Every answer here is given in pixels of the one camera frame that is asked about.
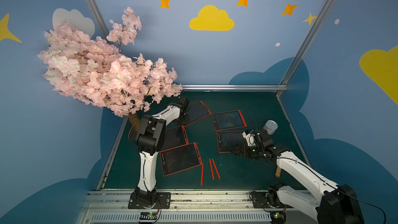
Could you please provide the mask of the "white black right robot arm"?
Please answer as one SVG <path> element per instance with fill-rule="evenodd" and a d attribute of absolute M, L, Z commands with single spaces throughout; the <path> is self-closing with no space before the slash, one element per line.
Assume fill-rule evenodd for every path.
<path fill-rule="evenodd" d="M 268 188 L 266 204 L 274 208 L 291 206 L 319 224 L 362 224 L 364 217 L 356 192 L 338 185 L 306 165 L 283 144 L 274 144 L 267 131 L 242 133 L 244 143 L 231 152 L 253 160 L 265 158 L 294 177 L 309 193 L 305 194 L 279 182 Z"/>

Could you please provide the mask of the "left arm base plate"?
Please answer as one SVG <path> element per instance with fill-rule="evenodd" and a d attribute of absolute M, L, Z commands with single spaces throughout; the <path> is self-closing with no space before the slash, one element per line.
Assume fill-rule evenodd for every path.
<path fill-rule="evenodd" d="M 156 196 L 149 195 L 149 197 L 140 197 L 136 192 L 130 195 L 127 205 L 128 209 L 169 209 L 171 204 L 170 192 L 158 192 Z"/>

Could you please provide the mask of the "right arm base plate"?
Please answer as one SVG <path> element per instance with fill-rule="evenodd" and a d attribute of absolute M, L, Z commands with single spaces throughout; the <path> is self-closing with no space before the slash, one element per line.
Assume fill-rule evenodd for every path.
<path fill-rule="evenodd" d="M 252 191 L 249 194 L 254 208 L 291 208 L 289 205 L 282 204 L 275 192 Z"/>

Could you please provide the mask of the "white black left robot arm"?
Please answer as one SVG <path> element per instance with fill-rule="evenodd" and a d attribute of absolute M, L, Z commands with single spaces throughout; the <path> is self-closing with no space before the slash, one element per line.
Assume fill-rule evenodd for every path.
<path fill-rule="evenodd" d="M 145 208 L 156 202 L 155 170 L 157 157 L 165 141 L 166 126 L 170 123 L 184 125 L 189 117 L 186 110 L 189 100 L 180 97 L 177 103 L 171 103 L 163 111 L 142 118 L 136 141 L 140 154 L 140 180 L 134 191 L 134 199 Z"/>

